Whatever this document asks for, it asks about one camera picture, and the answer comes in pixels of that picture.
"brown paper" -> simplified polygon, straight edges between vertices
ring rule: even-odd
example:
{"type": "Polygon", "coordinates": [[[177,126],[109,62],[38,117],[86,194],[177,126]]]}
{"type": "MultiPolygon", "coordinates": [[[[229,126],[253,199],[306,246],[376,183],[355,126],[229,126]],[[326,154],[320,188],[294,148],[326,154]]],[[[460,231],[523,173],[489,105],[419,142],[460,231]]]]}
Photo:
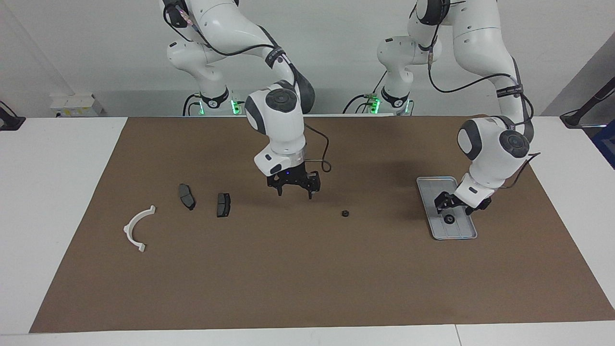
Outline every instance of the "brown paper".
{"type": "Polygon", "coordinates": [[[31,332],[615,320],[529,168],[473,215],[477,239],[432,239],[416,178],[461,178],[464,120],[307,119],[333,163],[310,201],[266,186],[245,119],[131,118],[31,332]],[[122,228],[152,204],[140,253],[122,228]]]}

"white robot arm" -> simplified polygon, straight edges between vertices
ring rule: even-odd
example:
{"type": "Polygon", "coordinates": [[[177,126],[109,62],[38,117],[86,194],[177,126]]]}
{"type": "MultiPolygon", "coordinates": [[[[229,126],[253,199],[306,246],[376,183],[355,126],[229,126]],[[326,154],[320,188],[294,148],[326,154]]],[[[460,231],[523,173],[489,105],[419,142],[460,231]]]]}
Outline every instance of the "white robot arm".
{"type": "Polygon", "coordinates": [[[269,136],[269,145],[254,162],[267,176],[267,184],[282,196],[282,186],[298,185],[309,193],[320,190],[318,172],[306,172],[306,139],[300,100],[286,81],[252,93],[245,102],[250,125],[269,136]]]}
{"type": "Polygon", "coordinates": [[[270,139],[255,163],[279,195],[282,185],[292,184],[308,190],[311,198],[320,180],[317,173],[305,171],[303,114],[314,104],[314,88],[271,35],[238,6],[238,0],[161,0],[164,20],[184,38],[169,45],[167,56],[195,78],[206,114],[231,109],[232,91],[211,63],[239,54],[264,59],[280,81],[250,94],[245,103],[252,127],[270,139]]]}
{"type": "Polygon", "coordinates": [[[489,79],[500,104],[500,115],[468,120],[459,130],[459,147],[472,164],[457,190],[452,195],[442,193],[435,201],[439,211],[466,206],[471,214],[486,208],[491,195],[526,161],[534,137],[526,102],[531,104],[523,94],[517,64],[502,41],[496,0],[418,0],[408,23],[410,36],[386,39],[378,47],[378,58],[387,68],[381,90],[385,105],[393,111],[403,108],[412,83],[408,65],[428,65],[433,83],[432,63],[442,51],[437,37],[441,25],[453,27],[457,63],[489,79]]]}

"white plastic bracket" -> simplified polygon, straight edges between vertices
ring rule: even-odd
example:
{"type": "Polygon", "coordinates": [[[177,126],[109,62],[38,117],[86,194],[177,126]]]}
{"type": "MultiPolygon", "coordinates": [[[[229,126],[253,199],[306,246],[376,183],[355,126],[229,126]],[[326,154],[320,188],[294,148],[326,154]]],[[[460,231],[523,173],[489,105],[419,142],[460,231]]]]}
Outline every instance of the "white plastic bracket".
{"type": "Polygon", "coordinates": [[[128,237],[128,240],[136,247],[139,248],[139,251],[145,251],[145,244],[138,243],[132,238],[132,230],[135,228],[137,222],[139,222],[142,218],[153,215],[156,212],[156,207],[151,206],[148,210],[142,211],[139,214],[135,215],[132,220],[128,223],[128,225],[124,226],[124,233],[128,237]]]}

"wall outlet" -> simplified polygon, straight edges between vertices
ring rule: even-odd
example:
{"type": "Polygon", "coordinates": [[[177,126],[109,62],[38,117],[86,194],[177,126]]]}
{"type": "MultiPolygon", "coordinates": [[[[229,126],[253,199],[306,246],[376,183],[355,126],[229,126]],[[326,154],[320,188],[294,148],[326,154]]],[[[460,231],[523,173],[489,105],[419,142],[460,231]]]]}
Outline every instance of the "wall outlet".
{"type": "Polygon", "coordinates": [[[101,116],[103,107],[92,94],[52,97],[51,110],[56,118],[101,116]]]}

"metal tray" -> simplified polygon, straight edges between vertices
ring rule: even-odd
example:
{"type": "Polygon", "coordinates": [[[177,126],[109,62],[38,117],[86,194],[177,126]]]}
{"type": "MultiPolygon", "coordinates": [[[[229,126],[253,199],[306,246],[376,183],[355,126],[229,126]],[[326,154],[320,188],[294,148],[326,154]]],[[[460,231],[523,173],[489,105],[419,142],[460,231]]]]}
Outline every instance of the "metal tray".
{"type": "Polygon", "coordinates": [[[425,212],[431,234],[437,240],[474,239],[478,236],[472,218],[466,215],[464,207],[447,209],[438,214],[434,200],[442,191],[453,193],[457,189],[457,180],[453,177],[420,177],[416,183],[423,199],[425,212]],[[444,222],[446,215],[455,217],[455,223],[448,225],[444,222]]]}

